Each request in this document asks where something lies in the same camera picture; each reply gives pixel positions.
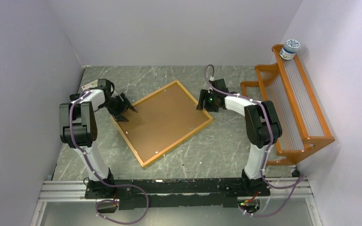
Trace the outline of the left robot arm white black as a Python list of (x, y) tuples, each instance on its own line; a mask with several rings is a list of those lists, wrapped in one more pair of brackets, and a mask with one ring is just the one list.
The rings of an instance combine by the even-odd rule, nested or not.
[(128, 122), (124, 113), (137, 110), (123, 92), (116, 92), (114, 83), (108, 79), (98, 79), (96, 86), (83, 88), (81, 93), (71, 95), (70, 100), (59, 106), (60, 139), (82, 159), (89, 175), (88, 188), (97, 189), (105, 198), (112, 197), (117, 186), (95, 144), (98, 136), (95, 112), (105, 108), (115, 121)]

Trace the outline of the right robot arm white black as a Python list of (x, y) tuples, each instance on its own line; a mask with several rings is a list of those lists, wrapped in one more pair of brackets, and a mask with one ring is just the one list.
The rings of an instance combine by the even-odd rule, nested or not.
[(217, 112), (220, 108), (245, 117), (250, 153), (242, 171), (240, 189), (253, 195), (264, 184), (265, 165), (273, 144), (282, 135), (282, 127), (272, 101), (256, 101), (239, 93), (229, 93), (224, 79), (206, 79), (209, 89), (202, 89), (196, 109)]

